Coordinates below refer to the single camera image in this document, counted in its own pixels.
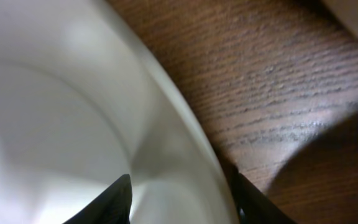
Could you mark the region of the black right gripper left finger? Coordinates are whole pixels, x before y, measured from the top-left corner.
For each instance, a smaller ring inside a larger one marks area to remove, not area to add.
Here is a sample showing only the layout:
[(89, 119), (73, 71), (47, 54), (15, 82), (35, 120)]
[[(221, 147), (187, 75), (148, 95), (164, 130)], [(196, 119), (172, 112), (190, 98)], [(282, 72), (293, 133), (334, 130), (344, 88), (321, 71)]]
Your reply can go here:
[(131, 205), (131, 178), (124, 174), (64, 224), (130, 224)]

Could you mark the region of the cream plastic bowl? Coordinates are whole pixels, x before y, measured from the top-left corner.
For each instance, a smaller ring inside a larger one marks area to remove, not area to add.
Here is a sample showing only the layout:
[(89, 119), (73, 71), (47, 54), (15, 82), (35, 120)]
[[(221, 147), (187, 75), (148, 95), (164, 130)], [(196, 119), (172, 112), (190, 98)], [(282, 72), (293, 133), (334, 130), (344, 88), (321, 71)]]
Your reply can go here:
[(65, 223), (120, 176), (130, 223), (237, 223), (217, 157), (106, 1), (0, 0), (0, 223)]

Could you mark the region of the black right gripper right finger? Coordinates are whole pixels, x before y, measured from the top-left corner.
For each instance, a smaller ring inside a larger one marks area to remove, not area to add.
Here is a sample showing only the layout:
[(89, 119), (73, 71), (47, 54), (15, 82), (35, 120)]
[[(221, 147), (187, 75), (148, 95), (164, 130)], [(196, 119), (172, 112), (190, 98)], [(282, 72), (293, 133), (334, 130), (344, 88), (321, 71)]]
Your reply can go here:
[(295, 224), (235, 166), (228, 172), (228, 182), (241, 224)]

